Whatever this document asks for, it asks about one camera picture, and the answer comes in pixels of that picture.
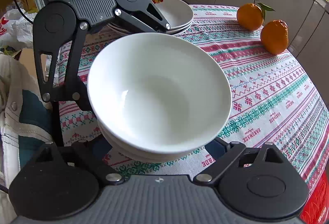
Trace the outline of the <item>white plate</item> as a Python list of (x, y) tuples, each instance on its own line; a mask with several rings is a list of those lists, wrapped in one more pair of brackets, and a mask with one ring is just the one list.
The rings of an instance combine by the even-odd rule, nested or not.
[(168, 21), (171, 29), (185, 26), (193, 20), (193, 10), (182, 0), (151, 0)]
[[(123, 29), (123, 28), (119, 27), (119, 26), (116, 25), (116, 24), (113, 24), (113, 23), (109, 23), (109, 24), (111, 24), (111, 25), (113, 25), (113, 26), (115, 26), (115, 27), (117, 27), (117, 28)], [(192, 21), (190, 21), (189, 23), (187, 23), (185, 26), (183, 26), (183, 27), (179, 27), (179, 28), (176, 28), (176, 29), (184, 28), (184, 27), (186, 27), (186, 26), (189, 25), (189, 24), (192, 24)]]

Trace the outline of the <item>bumpy orange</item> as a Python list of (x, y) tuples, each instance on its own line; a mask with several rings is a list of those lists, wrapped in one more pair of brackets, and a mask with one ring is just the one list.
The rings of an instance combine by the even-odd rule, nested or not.
[(261, 31), (263, 47), (272, 55), (278, 55), (288, 48), (288, 26), (283, 20), (272, 20)]

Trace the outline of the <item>orange with leaf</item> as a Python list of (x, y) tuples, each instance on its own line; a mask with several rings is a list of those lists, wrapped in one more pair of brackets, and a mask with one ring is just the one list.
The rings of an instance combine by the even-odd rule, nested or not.
[(258, 0), (242, 5), (236, 13), (237, 22), (248, 31), (259, 29), (265, 20), (266, 12), (275, 10)]

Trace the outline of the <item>patterned tablecloth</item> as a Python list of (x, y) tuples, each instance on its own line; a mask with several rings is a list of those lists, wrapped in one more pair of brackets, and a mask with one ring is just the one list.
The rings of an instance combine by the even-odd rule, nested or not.
[[(231, 93), (230, 118), (218, 137), (247, 147), (272, 142), (291, 162), (313, 192), (328, 160), (328, 109), (315, 85), (287, 50), (274, 56), (260, 43), (260, 30), (248, 32), (236, 21), (236, 7), (192, 5), (193, 24), (178, 37), (202, 48), (223, 69)], [(79, 65), (86, 79), (96, 55), (120, 38), (109, 26), (88, 35)], [(101, 135), (95, 116), (73, 101), (59, 103), (65, 146)], [(123, 175), (189, 174), (194, 177), (215, 162), (215, 153), (199, 148), (178, 160), (142, 163), (111, 149), (100, 158)]]

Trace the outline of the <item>white bowl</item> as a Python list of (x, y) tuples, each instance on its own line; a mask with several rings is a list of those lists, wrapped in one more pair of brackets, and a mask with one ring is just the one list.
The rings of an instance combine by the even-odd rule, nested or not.
[(157, 154), (206, 145), (227, 123), (232, 105), (227, 77), (209, 54), (159, 33), (111, 42), (94, 59), (87, 88), (106, 131)]
[(122, 146), (118, 145), (115, 142), (109, 142), (109, 143), (115, 150), (119, 151), (125, 156), (145, 163), (165, 163), (165, 162), (177, 160), (191, 153), (191, 152), (183, 152), (178, 154), (156, 154), (156, 153), (145, 152), (143, 150), (135, 149), (132, 147), (123, 148)]
[(195, 149), (191, 152), (183, 152), (176, 154), (159, 154), (159, 153), (147, 152), (145, 150), (132, 147), (127, 143), (118, 140), (109, 131), (106, 131), (105, 126), (99, 120), (97, 120), (97, 122), (102, 132), (102, 135), (105, 137), (107, 142), (115, 150), (119, 151), (120, 153), (134, 160), (138, 160), (145, 163), (165, 163), (169, 161), (178, 160), (179, 158), (183, 158), (184, 156), (192, 154), (196, 151)]

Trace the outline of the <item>white plate edge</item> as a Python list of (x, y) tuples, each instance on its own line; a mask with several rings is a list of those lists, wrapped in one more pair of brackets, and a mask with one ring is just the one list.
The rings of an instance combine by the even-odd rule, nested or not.
[[(126, 36), (126, 35), (130, 35), (130, 34), (132, 34), (131, 32), (129, 32), (129, 31), (127, 31), (127, 30), (117, 28), (117, 27), (115, 27), (115, 26), (113, 26), (113, 25), (111, 25), (111, 24), (108, 24), (107, 26), (108, 26), (110, 29), (114, 30), (115, 32), (117, 32), (118, 34), (121, 34), (121, 35), (123, 35), (123, 36)], [(170, 35), (180, 34), (180, 33), (185, 32), (186, 30), (188, 30), (191, 26), (192, 26), (192, 24), (189, 24), (189, 25), (187, 25), (187, 26), (184, 27), (184, 28), (168, 31), (167, 34), (170, 34)]]

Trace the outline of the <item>red gift box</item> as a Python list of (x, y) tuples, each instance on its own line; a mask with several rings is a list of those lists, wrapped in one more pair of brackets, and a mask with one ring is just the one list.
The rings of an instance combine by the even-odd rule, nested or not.
[(328, 221), (328, 177), (323, 172), (320, 180), (306, 203), (301, 219), (307, 224), (321, 224)]

